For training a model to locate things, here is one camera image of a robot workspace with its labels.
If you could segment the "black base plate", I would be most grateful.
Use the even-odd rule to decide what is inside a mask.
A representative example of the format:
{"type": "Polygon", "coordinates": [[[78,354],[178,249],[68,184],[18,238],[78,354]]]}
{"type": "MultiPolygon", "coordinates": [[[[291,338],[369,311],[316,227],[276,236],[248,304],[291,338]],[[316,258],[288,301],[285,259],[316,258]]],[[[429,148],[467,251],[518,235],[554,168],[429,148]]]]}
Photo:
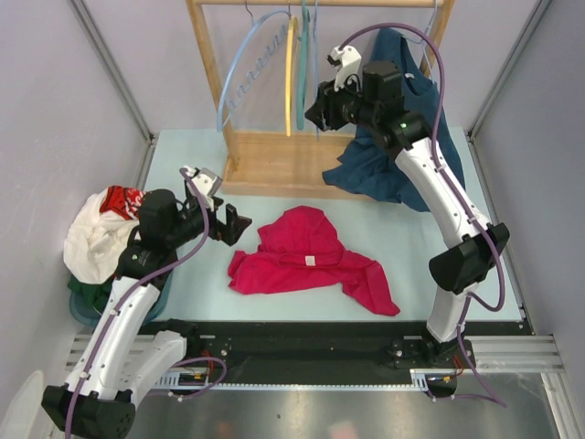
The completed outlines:
{"type": "Polygon", "coordinates": [[[525,322],[469,322],[463,342],[432,340],[421,321],[398,323],[187,322],[171,319],[144,326],[141,335],[163,330],[187,338],[188,358],[209,354],[229,372],[263,374],[342,373],[376,376],[387,370],[454,369],[474,356],[471,336],[528,336],[525,322]]]}

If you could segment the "teal hanger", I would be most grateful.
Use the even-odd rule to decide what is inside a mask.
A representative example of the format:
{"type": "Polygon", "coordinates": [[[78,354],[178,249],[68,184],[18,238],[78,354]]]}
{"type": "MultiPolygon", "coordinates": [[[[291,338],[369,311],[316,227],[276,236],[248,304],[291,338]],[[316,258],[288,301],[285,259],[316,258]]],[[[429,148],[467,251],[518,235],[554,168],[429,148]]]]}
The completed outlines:
{"type": "Polygon", "coordinates": [[[299,131],[304,129],[304,107],[307,92],[307,72],[308,72],[308,58],[309,58],[309,30],[310,30],[310,12],[307,1],[301,1],[302,13],[302,32],[301,32],[301,48],[300,60],[297,70],[297,93],[296,93],[296,128],[299,131]]]}

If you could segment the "white and red shirt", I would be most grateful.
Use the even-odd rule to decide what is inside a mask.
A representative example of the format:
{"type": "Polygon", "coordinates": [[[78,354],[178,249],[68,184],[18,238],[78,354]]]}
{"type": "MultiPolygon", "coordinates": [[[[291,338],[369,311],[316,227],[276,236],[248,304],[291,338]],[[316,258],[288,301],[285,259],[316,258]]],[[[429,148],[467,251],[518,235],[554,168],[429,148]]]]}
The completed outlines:
{"type": "Polygon", "coordinates": [[[144,196],[134,187],[109,186],[88,197],[63,244],[63,261],[78,281],[103,284],[113,276],[144,196]]]}

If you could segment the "light blue notched hanger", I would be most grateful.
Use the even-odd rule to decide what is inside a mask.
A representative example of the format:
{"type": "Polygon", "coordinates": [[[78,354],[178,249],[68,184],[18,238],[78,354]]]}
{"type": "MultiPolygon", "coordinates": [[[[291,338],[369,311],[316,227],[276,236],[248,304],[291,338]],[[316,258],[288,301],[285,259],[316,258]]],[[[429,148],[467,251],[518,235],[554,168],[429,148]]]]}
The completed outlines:
{"type": "Polygon", "coordinates": [[[270,34],[257,50],[257,57],[246,61],[246,52],[256,36],[276,18],[292,18],[292,13],[285,9],[274,9],[257,19],[247,32],[234,55],[221,89],[216,115],[216,131],[222,132],[228,125],[231,115],[242,104],[245,96],[250,93],[259,81],[262,73],[284,46],[287,26],[282,23],[270,34]]]}

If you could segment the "dark blue t shirt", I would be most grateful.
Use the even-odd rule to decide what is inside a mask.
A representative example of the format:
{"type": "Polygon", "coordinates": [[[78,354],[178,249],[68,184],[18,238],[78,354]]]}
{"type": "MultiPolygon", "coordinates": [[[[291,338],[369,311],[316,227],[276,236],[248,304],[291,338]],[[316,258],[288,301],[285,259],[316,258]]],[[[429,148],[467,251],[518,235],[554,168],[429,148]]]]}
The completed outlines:
{"type": "MultiPolygon", "coordinates": [[[[406,75],[401,85],[404,108],[420,113],[428,125],[433,125],[440,97],[437,85],[421,73],[402,34],[393,28],[379,30],[370,59],[390,61],[406,75]]],[[[338,162],[337,167],[323,172],[327,185],[376,201],[404,204],[418,212],[429,210],[409,178],[375,145],[368,129],[356,128],[355,139],[338,157],[338,162]]]]}

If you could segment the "pink t shirt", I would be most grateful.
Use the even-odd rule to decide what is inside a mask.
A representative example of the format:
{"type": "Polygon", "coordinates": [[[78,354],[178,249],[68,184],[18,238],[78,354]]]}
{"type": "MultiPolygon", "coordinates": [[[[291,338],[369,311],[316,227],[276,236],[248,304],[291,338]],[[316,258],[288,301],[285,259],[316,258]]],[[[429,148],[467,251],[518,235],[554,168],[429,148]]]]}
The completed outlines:
{"type": "Polygon", "coordinates": [[[382,265],[348,250],[322,210],[288,209],[258,234],[257,251],[236,251],[229,264],[229,288],[235,292],[280,294],[339,284],[373,314],[400,313],[382,265]]]}

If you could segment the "teal laundry basket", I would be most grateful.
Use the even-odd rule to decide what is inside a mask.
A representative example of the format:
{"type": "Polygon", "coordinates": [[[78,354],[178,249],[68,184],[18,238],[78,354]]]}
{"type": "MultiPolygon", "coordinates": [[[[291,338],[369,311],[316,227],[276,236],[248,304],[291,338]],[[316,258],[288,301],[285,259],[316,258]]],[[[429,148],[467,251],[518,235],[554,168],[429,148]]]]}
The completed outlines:
{"type": "MultiPolygon", "coordinates": [[[[176,248],[171,245],[170,238],[184,219],[179,211],[182,206],[169,190],[145,192],[143,204],[138,209],[138,225],[132,229],[119,257],[113,283],[127,277],[134,284],[177,261],[176,248]]],[[[74,318],[89,327],[98,324],[104,311],[86,306],[80,295],[71,291],[69,309],[74,318]]]]}

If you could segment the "thin blue hanger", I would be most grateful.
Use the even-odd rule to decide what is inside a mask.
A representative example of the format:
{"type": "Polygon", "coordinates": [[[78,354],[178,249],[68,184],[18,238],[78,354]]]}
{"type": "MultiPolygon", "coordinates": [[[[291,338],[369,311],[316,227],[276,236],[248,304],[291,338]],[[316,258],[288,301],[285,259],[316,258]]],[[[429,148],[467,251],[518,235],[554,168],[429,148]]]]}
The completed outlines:
{"type": "Polygon", "coordinates": [[[318,67],[318,11],[319,11],[319,1],[314,1],[314,21],[313,21],[313,30],[312,30],[312,37],[313,37],[313,80],[314,80],[314,102],[317,99],[318,89],[319,89],[319,67],[318,67]]]}

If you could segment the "wooden clothes rack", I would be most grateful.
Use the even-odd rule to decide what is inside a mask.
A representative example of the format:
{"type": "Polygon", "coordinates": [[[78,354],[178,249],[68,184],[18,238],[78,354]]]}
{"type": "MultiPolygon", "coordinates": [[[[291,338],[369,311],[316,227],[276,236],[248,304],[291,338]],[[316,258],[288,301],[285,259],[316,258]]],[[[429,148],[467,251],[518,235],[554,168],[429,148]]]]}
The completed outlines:
{"type": "MultiPolygon", "coordinates": [[[[211,95],[218,101],[225,79],[220,78],[211,36],[207,26],[204,2],[190,0],[186,4],[197,39],[211,95]]],[[[299,25],[297,59],[293,86],[297,83],[302,25],[299,25]]],[[[334,155],[351,141],[347,134],[309,134],[243,131],[230,122],[221,132],[228,148],[223,173],[223,188],[230,195],[286,198],[351,199],[339,188],[328,186],[322,173],[334,163],[334,155]]]]}

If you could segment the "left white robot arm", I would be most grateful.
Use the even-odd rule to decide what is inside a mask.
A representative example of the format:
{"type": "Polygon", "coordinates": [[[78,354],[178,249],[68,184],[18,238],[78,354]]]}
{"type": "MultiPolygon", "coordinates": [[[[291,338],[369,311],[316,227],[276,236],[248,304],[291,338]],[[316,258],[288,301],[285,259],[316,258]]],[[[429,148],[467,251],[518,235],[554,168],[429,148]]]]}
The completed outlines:
{"type": "Polygon", "coordinates": [[[115,271],[106,306],[87,347],[64,384],[45,388],[41,406],[66,437],[124,438],[146,394],[171,368],[201,363],[206,386],[222,359],[209,356],[197,339],[197,328],[181,320],[169,320],[138,357],[127,356],[147,315],[158,302],[169,275],[181,263],[177,250],[206,240],[234,245],[252,220],[228,204],[226,218],[219,220],[221,198],[187,193],[179,202],[168,189],[144,195],[132,230],[115,271]]]}

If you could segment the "green garment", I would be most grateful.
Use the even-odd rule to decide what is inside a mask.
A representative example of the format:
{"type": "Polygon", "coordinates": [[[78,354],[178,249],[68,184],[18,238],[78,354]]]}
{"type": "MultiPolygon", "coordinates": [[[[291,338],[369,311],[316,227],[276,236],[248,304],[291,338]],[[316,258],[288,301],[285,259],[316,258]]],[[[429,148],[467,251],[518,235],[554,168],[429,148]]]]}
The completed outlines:
{"type": "Polygon", "coordinates": [[[74,294],[79,294],[86,306],[99,311],[107,305],[112,291],[113,277],[108,278],[103,284],[85,284],[73,274],[69,278],[68,288],[74,294]]]}

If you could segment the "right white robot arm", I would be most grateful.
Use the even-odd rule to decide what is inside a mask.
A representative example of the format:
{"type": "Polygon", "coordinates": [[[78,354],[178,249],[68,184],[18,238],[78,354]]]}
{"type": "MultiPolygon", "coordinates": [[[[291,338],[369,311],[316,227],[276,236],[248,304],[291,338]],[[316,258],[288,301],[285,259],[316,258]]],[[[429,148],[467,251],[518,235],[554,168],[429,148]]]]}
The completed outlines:
{"type": "Polygon", "coordinates": [[[491,270],[497,272],[499,293],[489,309],[497,312],[505,303],[500,255],[509,230],[504,223],[493,224],[473,206],[428,121],[407,108],[403,76],[394,63],[329,62],[335,78],[319,85],[306,118],[322,131],[338,130],[349,123],[369,130],[375,145],[417,189],[447,247],[429,261],[437,291],[421,341],[423,359],[442,367],[462,345],[469,306],[479,298],[476,290],[491,270]]]}

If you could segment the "yellow hanger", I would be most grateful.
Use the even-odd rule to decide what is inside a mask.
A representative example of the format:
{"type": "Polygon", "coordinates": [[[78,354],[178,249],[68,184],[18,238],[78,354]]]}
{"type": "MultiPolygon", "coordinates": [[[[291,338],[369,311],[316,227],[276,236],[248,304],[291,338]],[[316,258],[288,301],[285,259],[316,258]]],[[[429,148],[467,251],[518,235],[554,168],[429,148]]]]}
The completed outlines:
{"type": "Polygon", "coordinates": [[[285,135],[292,135],[293,79],[298,49],[298,18],[291,16],[288,22],[284,81],[284,126],[285,135]]]}

